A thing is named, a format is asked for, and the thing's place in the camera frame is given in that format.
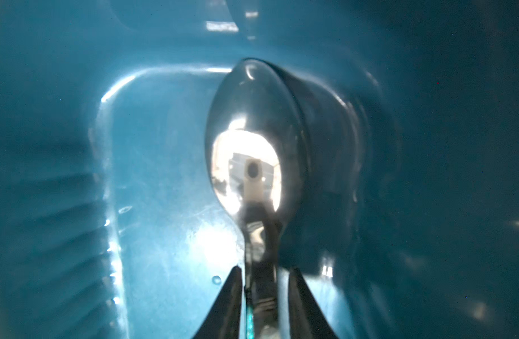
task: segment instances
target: blue plastic surface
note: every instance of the blue plastic surface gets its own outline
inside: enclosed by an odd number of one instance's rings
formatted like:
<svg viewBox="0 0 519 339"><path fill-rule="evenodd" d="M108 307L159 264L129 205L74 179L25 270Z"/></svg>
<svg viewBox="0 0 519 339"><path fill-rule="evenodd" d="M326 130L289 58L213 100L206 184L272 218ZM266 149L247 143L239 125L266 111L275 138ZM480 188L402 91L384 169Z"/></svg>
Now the blue plastic surface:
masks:
<svg viewBox="0 0 519 339"><path fill-rule="evenodd" d="M203 147L243 58L366 119L282 239L337 335L519 338L519 2L415 0L0 0L0 337L195 333L243 256Z"/></svg>

